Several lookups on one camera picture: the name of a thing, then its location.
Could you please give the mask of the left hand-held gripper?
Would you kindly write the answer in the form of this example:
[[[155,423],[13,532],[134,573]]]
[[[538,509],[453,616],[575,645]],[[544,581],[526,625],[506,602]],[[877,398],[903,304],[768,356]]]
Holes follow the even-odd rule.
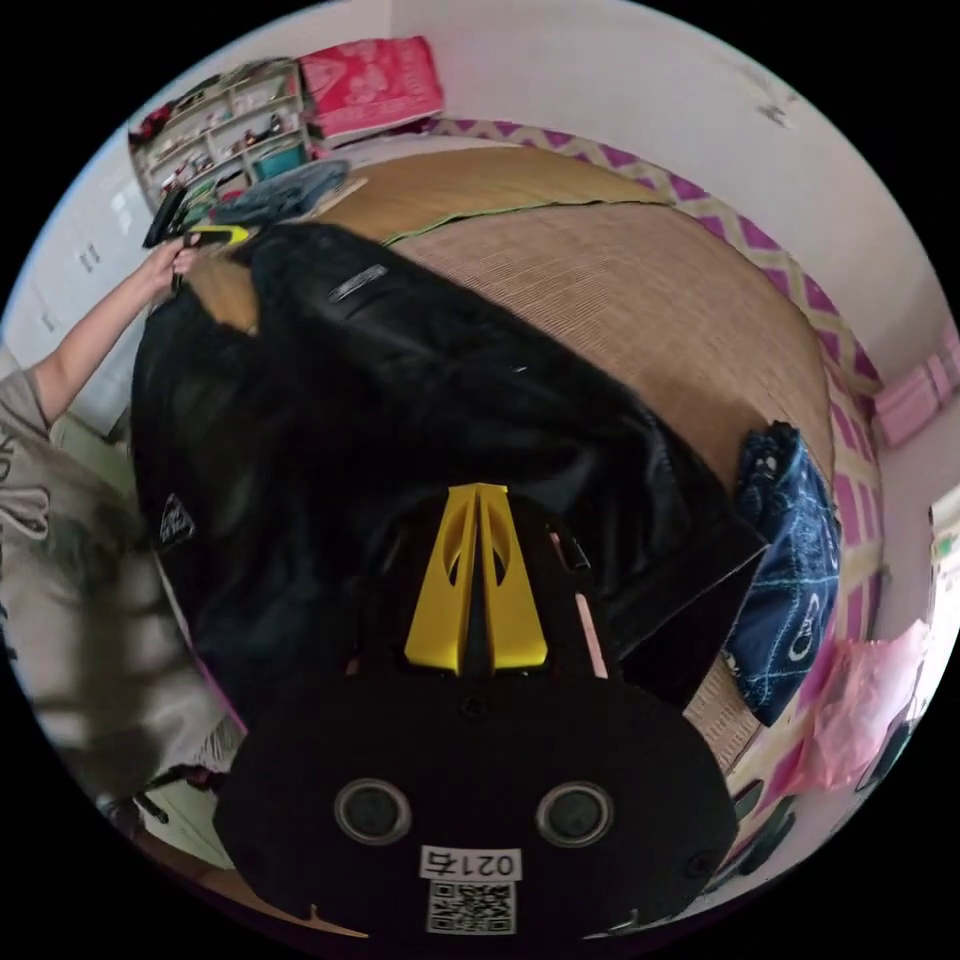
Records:
[[[199,246],[238,245],[250,237],[250,231],[247,228],[237,225],[204,223],[193,225],[189,230],[185,228],[183,221],[187,194],[188,190],[185,186],[172,188],[166,194],[143,242],[147,256],[161,243],[185,236],[186,246],[197,246],[198,256],[195,266],[200,255]],[[150,294],[144,273],[141,265],[141,280],[146,284],[146,292]]]

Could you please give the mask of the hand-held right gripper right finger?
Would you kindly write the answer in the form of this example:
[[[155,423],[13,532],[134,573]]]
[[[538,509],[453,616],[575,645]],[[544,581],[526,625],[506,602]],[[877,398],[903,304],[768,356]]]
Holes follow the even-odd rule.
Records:
[[[478,487],[478,530],[492,667],[539,668],[547,642],[505,487]]]

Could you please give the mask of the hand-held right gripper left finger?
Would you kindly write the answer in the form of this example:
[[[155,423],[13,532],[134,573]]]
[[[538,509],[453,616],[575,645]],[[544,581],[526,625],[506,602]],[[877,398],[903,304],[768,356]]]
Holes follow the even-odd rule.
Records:
[[[466,650],[477,545],[477,487],[448,489],[404,645],[415,667],[460,672]]]

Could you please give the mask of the person's left hand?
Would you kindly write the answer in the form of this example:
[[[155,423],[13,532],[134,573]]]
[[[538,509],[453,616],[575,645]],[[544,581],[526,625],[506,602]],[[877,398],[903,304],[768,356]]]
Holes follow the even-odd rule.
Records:
[[[152,300],[165,297],[192,270],[197,260],[194,235],[168,240],[153,248],[142,264]]]

